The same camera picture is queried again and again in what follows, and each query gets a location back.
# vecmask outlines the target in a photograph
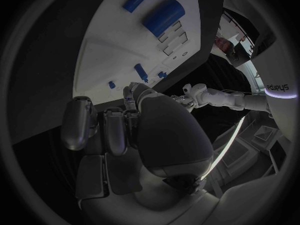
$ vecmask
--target white pegboard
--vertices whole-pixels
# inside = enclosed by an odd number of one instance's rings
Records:
[[[144,0],[133,13],[122,7],[126,1],[104,0],[93,16],[77,59],[74,97],[88,96],[95,105],[121,99],[125,86],[144,82],[134,69],[136,64],[142,65],[148,74],[145,84],[152,88],[162,80],[157,76],[159,72],[171,73],[200,50],[198,0],[177,0],[185,10],[180,22],[188,42],[171,56],[160,50],[161,42],[142,24],[165,0]],[[110,89],[110,81],[116,88]]]

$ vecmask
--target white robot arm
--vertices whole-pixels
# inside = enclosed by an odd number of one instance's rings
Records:
[[[191,112],[194,108],[201,108],[207,104],[215,107],[226,106],[232,110],[243,109],[265,111],[271,113],[265,95],[245,95],[242,92],[226,93],[216,89],[207,88],[203,83],[183,87],[184,96],[172,96]]]

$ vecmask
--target light strip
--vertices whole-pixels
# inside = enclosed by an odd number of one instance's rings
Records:
[[[234,142],[236,136],[238,135],[238,132],[239,132],[241,126],[242,126],[242,123],[243,123],[244,119],[245,119],[245,117],[243,117],[239,121],[239,123],[238,123],[238,125],[237,125],[237,127],[236,127],[236,129],[235,129],[235,131],[234,131],[234,133],[232,135],[232,137],[230,138],[229,142],[224,147],[224,149],[221,152],[221,154],[216,158],[216,160],[213,161],[213,163],[212,163],[209,171],[201,177],[201,180],[203,180],[215,168],[215,166],[218,164],[218,162],[220,162],[220,160],[223,158],[223,156],[225,155],[225,153],[227,152],[227,150],[230,148],[231,144]]]
[[[270,97],[273,98],[278,98],[278,99],[294,99],[297,97],[297,95],[291,95],[291,96],[279,96],[279,95],[274,95],[269,93],[266,89],[264,90],[265,94],[269,95]]]

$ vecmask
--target brand logo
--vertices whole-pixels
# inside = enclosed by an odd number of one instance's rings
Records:
[[[279,90],[281,90],[281,91],[286,91],[286,90],[289,90],[289,86],[287,85],[287,84],[285,84],[285,85],[273,85],[273,84],[271,84],[271,85],[267,85],[266,86],[267,87],[267,89],[269,89],[269,90],[276,90],[276,91],[279,91]]]

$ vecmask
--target air vent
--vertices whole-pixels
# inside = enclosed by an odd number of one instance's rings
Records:
[[[254,134],[254,136],[263,141],[267,141],[272,135],[273,129],[267,126],[261,126],[260,129]]]

